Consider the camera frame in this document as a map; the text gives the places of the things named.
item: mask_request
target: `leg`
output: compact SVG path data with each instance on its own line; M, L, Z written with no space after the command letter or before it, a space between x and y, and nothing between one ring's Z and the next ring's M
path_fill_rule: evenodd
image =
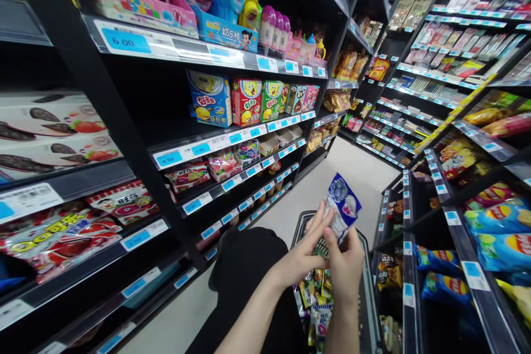
M284 241L265 228L252 228L224 237L212 270L217 307L188 348L189 354L213 353L267 271L288 252ZM307 353L307 340L291 288L281 296L265 338L263 353Z

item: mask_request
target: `blue chip bag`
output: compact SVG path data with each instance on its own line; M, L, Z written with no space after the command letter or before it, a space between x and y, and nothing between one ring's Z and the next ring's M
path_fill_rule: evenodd
M426 275L422 298L449 304L457 308L471 307L472 296L466 283L432 271Z
M348 228L357 220L361 204L339 173L336 174L328 188L325 214L329 207L334 209L334 218L330 223L330 228L336 234L337 242L341 243L347 235Z
M529 205L519 198L509 199L485 210L468 210L465 217L474 235L531 232Z
M431 251L424 246L415 245L415 254L418 270L431 270L453 277L461 276L459 259L455 251Z
M478 234L477 256L487 271L531 269L531 234Z

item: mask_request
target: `biscuit box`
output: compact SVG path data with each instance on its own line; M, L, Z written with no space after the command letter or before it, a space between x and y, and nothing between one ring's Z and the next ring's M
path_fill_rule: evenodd
M0 140L0 185L121 156L107 133L79 134L28 143L4 143Z
M306 86L291 85L289 88L288 106L286 108L286 113L301 113L303 109L305 95Z
M231 118L231 87L228 77L186 71L195 116L199 123L229 127Z
M262 80L237 78L232 82L232 118L240 127L260 121Z
M283 86L284 84L281 81L264 80L262 85L262 110L260 111L261 122L278 119Z
M49 137L106 131L101 117L81 92L23 90L0 92L0 145Z

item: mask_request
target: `jelly package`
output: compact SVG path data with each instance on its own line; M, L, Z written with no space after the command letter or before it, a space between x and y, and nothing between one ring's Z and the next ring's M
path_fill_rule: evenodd
M121 239L104 215L79 200L19 218L0 226L0 250L28 262L41 283Z
M128 225L155 214L159 207L140 180L87 197L89 205L106 211Z
M186 71L195 114L199 123L229 127L232 124L231 89L228 77Z
M210 180L207 164L208 162L191 161L172 168L164 175L170 180L175 192L179 193Z
M422 298L449 304L458 308L471 307L472 296L466 283L432 271L426 275Z
M415 245L415 254L419 270L431 270L457 277L461 275L459 259L455 251L431 251L424 246Z
M465 217L473 233L531 232L531 211L520 198L509 199L485 210L468 210Z
M531 234L478 234L477 241L485 270L518 272L531 268Z

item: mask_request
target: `floor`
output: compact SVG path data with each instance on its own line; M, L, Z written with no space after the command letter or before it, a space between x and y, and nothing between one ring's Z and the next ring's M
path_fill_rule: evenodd
M362 210L356 228L372 246L381 192L400 173L386 162L337 137L329 156L257 223L273 229L291 245L299 214L316 209L325 197L334 175L340 173L358 197ZM182 354L216 306L217 294L208 288L212 267L151 321L122 350L121 354L148 352Z

